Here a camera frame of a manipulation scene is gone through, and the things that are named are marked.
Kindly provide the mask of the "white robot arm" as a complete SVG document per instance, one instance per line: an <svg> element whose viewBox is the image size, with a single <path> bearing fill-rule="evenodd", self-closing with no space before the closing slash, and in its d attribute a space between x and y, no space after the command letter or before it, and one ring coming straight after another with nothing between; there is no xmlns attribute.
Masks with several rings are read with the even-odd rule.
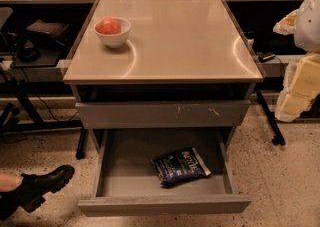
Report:
<svg viewBox="0 0 320 227"><path fill-rule="evenodd" d="M276 119L292 122L309 110L320 94L320 0L304 0L298 9L277 22L273 31L293 34L294 44L307 52L286 67L284 88L276 104Z"/></svg>

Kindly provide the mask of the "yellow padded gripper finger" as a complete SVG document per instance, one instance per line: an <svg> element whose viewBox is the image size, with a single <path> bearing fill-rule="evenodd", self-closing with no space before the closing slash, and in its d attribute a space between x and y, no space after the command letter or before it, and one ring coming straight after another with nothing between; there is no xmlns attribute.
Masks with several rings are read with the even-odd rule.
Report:
<svg viewBox="0 0 320 227"><path fill-rule="evenodd" d="M283 90L276 103L276 119L292 122L302 112L311 109L319 94L320 54L308 53L298 62L291 61L286 68Z"/></svg>
<svg viewBox="0 0 320 227"><path fill-rule="evenodd" d="M279 22L273 27L273 31L281 35L290 35L294 34L296 31L296 17L298 10L293 10L285 17L283 17Z"/></svg>

